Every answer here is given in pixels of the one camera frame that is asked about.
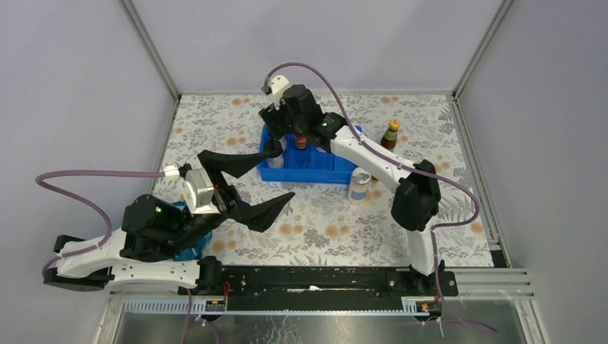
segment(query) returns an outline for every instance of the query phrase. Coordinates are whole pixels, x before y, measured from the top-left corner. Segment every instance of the purple tube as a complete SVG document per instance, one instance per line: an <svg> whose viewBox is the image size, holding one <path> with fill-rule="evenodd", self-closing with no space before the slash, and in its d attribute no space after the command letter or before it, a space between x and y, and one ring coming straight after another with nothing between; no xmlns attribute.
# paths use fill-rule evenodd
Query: purple tube
<svg viewBox="0 0 608 344"><path fill-rule="evenodd" d="M85 205L91 207L95 210L99 215L101 215L103 221L105 222L105 234L103 238L98 242L97 245L85 247L84 249L78 249L73 252L69 252L63 254L63 257L73 257L85 252L90 252L94 249L97 249L101 245L105 244L110 235L112 234L112 222L110 221L110 217L101 209L97 204L89 201L88 199L78 196L76 193L69 192L68 190L64 190L63 188L58 188L47 183L45 180L57 177L68 177L68 176L102 176L102 177L126 177L126 178L163 178L165 173L163 172L127 172L127 171L97 171L97 170L66 170L66 171L53 171L46 172L36 177L36 184L41 187L57 192L58 194L62 194L64 196L70 197L71 199L75 199L80 203L84 203ZM60 260L61 256L55 256L51 258L42 268L42 276L46 275L49 267Z"/></svg>

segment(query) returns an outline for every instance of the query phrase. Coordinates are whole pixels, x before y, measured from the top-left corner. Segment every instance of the floral patterned surface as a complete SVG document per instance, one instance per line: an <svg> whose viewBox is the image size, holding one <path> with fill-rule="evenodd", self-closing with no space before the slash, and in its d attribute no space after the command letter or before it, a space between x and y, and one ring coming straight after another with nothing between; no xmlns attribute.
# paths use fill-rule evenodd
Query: floral patterned surface
<svg viewBox="0 0 608 344"><path fill-rule="evenodd" d="M471 186L444 95L344 95L341 99L368 137L379 141L389 120L398 118L402 125L395 153L413 161L426 158L438 174ZM330 95L317 96L317 101L323 111L338 112ZM257 152L263 126L257 113L268 104L263 95L184 95L163 165L200 166L196 154L204 149ZM224 264L409 265L406 231L391 218L393 196L381 183L370 188L364 205L352 206L346 200L347 185L264 182L257 169L240 179L226 178L252 204L288 191L295 196L263 234L226 221L214 231L205 255L215 255ZM472 214L466 195L443 183L440 187L438 222ZM154 192L167 201L182 199L176 182L159 182ZM480 221L439 230L437 240L447 266L493 266Z"/></svg>

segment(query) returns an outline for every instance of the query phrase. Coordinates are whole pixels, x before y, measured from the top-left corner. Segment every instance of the aluminum frame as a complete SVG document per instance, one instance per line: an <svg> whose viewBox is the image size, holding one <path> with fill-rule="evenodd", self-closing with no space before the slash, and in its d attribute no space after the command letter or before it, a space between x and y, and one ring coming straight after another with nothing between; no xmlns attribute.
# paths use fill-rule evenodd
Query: aluminum frame
<svg viewBox="0 0 608 344"><path fill-rule="evenodd" d="M133 31L135 31L135 33L137 34L141 45L148 54L148 57L150 57L150 61L152 62L152 65L156 69L158 76L161 78L163 84L165 85L165 88L173 97L174 101L178 102L179 98L181 97L181 93L177 89L177 86L175 85L175 82L171 77L171 73L169 73L169 70L165 66L163 59L161 59L161 56L158 53L158 50L156 49L156 46L152 42L148 30L146 30L146 27L143 25L143 21L139 17L135 5L131 0L118 0L118 3L121 7L123 7L127 19L133 26Z"/></svg>
<svg viewBox="0 0 608 344"><path fill-rule="evenodd" d="M498 31L498 27L500 26L500 24L503 23L503 20L504 20L505 16L507 15L507 13L509 12L509 9L511 8L511 5L513 4L514 1L515 0L503 0L503 2L500 3L500 6L496 10L494 17L492 18L492 21L490 22L490 26L488 26L488 29L485 30L483 38L481 39L481 42L479 43L477 49L475 50L473 57L469 61L469 64L467 65L465 72L462 74L460 81L458 81L458 84L456 84L456 87L454 88L453 95L455 98L459 98L462 95L462 92L467 87L467 83L471 79L471 76L472 76L473 72L475 71L475 69L477 69L477 65L479 64L481 58L483 57L485 50L490 45L492 38L494 38L494 35Z"/></svg>
<svg viewBox="0 0 608 344"><path fill-rule="evenodd" d="M547 344L546 331L543 323L538 316L536 299L533 295L532 286L528 274L524 269L496 269L496 268L457 268L448 269L455 273L460 296L448 297L448 300L510 300L517 310L520 323L524 329L524 334L528 343ZM100 329L93 343L106 344L114 343L116 334L120 332L120 319L125 311L125 305L136 300L146 301L166 301L184 300L184 296L176 294L175 288L172 290L167 287L148 286L145 291L137 292L137 289L130 289L127 286L116 287L110 295L108 305L100 322ZM220 297L196 296L195 300L219 300ZM403 297L402 302L408 305L412 301L430 300L423 297ZM150 313L159 313L158 309ZM238 315L377 315L391 316L401 315L399 312L230 312Z"/></svg>
<svg viewBox="0 0 608 344"><path fill-rule="evenodd" d="M498 249L496 245L499 245L500 249L502 249L503 254L505 255L507 267L511 267L513 263L511 261L507 246L502 240L504 237L503 231L500 227L500 222L495 215L496 211L488 190L488 182L485 180L483 171L479 164L477 151L475 150L475 145L472 141L469 130L467 129L467 121L462 111L462 107L460 106L460 101L450 96L446 96L446 99L450 105L450 110L452 111L452 118L454 119L458 139L460 141L460 146L462 147L462 155L465 158L467 169L472 175L473 188L480 200L482 210L480 216L482 217L482 222L485 225L485 235L488 239L488 244L490 245L490 249Z"/></svg>

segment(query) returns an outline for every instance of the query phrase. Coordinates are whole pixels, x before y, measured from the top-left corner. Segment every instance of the gray wall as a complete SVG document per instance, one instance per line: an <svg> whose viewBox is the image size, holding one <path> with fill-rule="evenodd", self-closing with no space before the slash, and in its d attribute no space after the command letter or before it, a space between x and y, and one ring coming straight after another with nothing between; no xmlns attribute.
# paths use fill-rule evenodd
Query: gray wall
<svg viewBox="0 0 608 344"><path fill-rule="evenodd" d="M607 18L606 0L516 1L462 98L552 343L608 338Z"/></svg>
<svg viewBox="0 0 608 344"><path fill-rule="evenodd" d="M451 90L500 0L136 0L182 92L258 92L283 62L339 90ZM323 88L305 70L286 75Z"/></svg>
<svg viewBox="0 0 608 344"><path fill-rule="evenodd" d="M104 231L86 206L34 184L45 171L149 171L172 101L117 1L3 1L0 5L0 338L89 343L106 292L42 284L59 234ZM120 225L148 181L54 181Z"/></svg>

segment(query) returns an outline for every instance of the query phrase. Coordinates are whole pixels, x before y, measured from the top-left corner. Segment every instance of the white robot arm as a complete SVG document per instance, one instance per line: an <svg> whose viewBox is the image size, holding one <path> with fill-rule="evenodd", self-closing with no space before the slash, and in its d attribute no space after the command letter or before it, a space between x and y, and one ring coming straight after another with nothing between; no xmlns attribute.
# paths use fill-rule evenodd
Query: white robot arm
<svg viewBox="0 0 608 344"><path fill-rule="evenodd" d="M277 75L268 86L266 92L272 104L260 111L260 116L268 125L270 135L279 139L298 132L314 146L355 163L379 179L395 195L391 214L407 230L412 267L424 275L433 273L430 228L436 222L434 215L441 199L437 180L413 175L373 154L355 138L340 115L323 113L303 85L292 85L285 76ZM435 173L428 161L416 164L364 136L362 139L375 151L385 152L403 166Z"/></svg>

